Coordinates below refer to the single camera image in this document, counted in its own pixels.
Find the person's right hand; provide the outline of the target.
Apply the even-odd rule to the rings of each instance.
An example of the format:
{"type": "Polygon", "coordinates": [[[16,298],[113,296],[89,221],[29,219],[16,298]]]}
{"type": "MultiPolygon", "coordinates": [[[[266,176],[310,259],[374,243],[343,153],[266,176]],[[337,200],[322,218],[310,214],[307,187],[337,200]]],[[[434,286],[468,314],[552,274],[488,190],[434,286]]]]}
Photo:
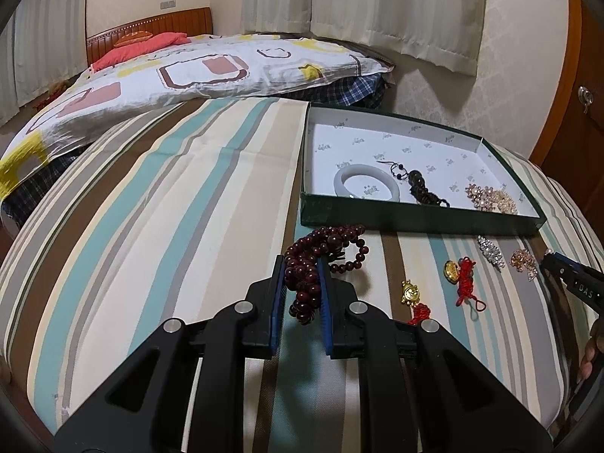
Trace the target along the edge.
{"type": "Polygon", "coordinates": [[[588,379],[593,372],[594,361],[599,354],[604,352],[604,326],[603,318],[599,317],[590,331],[590,338],[585,347],[581,365],[578,368],[578,382],[588,379]]]}

